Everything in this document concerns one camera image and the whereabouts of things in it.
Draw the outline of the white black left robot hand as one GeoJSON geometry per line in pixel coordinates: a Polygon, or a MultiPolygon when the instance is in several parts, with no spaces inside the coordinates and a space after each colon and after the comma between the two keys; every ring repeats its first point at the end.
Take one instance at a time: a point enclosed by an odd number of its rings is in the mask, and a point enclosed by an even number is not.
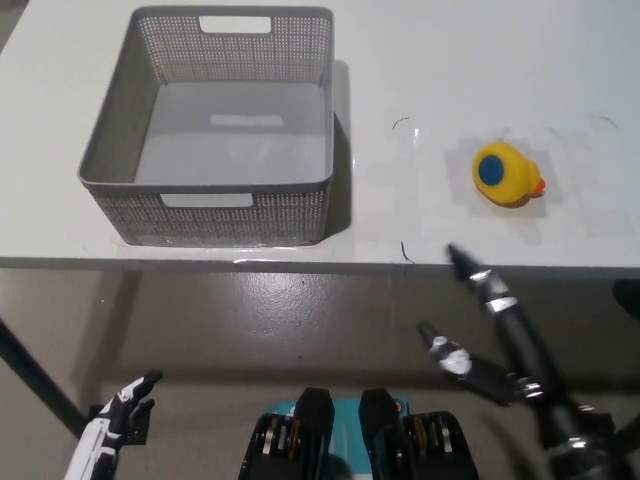
{"type": "Polygon", "coordinates": [[[161,370],[150,370],[117,391],[98,410],[84,428],[65,480],[115,478],[121,449],[134,445],[139,437],[146,442],[150,413],[155,406],[147,396],[162,378],[161,370]]]}

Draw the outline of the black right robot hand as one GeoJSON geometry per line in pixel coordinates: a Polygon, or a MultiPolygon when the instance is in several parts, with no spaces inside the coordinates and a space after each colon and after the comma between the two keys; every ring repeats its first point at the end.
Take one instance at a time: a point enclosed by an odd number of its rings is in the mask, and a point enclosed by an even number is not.
{"type": "Polygon", "coordinates": [[[499,405],[526,404],[556,479],[632,479],[633,470],[614,452],[610,418],[582,410],[571,398],[546,346],[501,277],[454,243],[446,251],[456,277],[478,296],[492,320],[511,371],[472,355],[422,322],[419,334],[439,367],[464,388],[499,405]]]}

